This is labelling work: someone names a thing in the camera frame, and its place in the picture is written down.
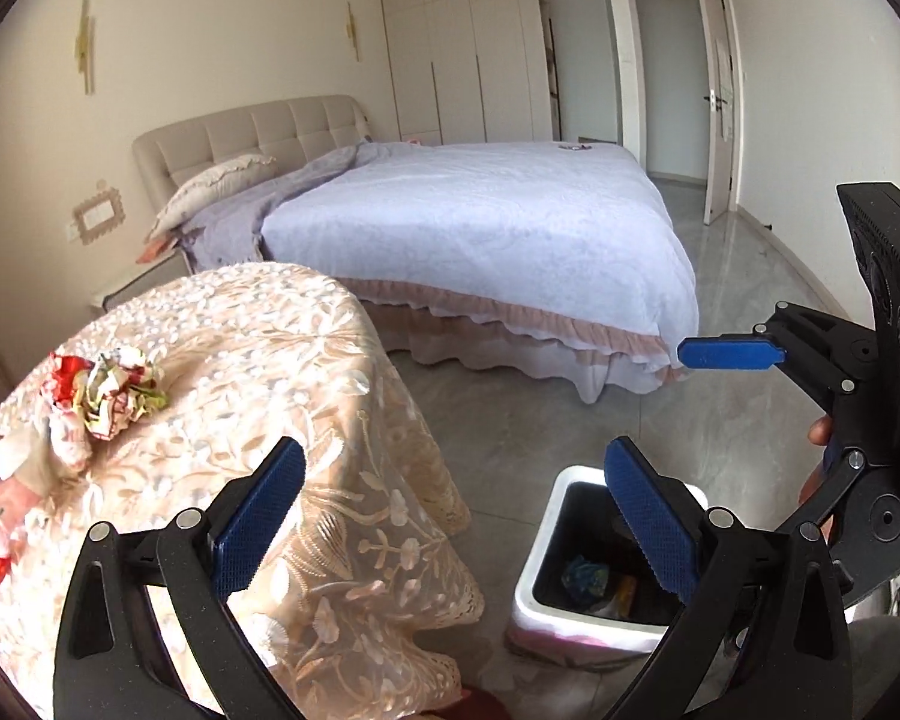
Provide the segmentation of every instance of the beige wall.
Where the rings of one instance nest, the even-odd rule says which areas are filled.
[[[732,2],[746,100],[740,205],[870,323],[835,189],[900,187],[900,19],[886,0]]]
[[[246,103],[344,93],[397,137],[380,0],[90,0],[97,93],[74,61],[82,0],[20,0],[0,27],[0,355],[20,378],[92,319],[89,296],[131,263],[154,212],[130,143]],[[350,1],[362,62],[346,37]],[[69,211],[117,187],[127,221],[67,242]]]

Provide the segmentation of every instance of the upholstered headboard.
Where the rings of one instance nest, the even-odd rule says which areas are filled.
[[[186,119],[133,142],[133,156],[154,209],[180,184],[218,162],[257,153],[274,156],[279,175],[298,170],[370,135],[370,123],[346,95],[276,100]]]

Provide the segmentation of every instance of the trash can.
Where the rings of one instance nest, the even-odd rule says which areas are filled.
[[[687,488],[707,508],[701,490]],[[581,563],[609,569],[601,569],[607,588],[594,608],[582,608],[564,581]],[[652,652],[679,608],[653,576],[602,469],[562,471],[517,582],[509,649],[570,668],[612,670]]]

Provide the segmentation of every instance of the lavender blanket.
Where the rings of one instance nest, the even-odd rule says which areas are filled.
[[[360,163],[376,158],[374,148],[362,150]],[[225,265],[262,262],[266,256],[260,228],[266,217],[285,202],[322,186],[358,165],[360,146],[346,146],[240,194],[204,208],[181,228],[181,245],[194,272]]]

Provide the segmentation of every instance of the embroidered tablecloth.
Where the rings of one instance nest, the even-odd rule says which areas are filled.
[[[247,638],[310,720],[456,700],[456,664],[412,636],[482,612],[447,539],[469,512],[360,303],[300,266],[233,266],[136,298],[60,351],[120,344],[154,355],[170,405],[98,445],[79,479],[28,514],[0,586],[0,664],[38,712],[52,714],[60,610],[87,528],[159,528],[205,508],[285,435],[303,446],[307,479],[252,585],[228,602]],[[31,416],[49,371],[0,406],[1,435]],[[166,591],[151,598],[191,698],[216,709]]]

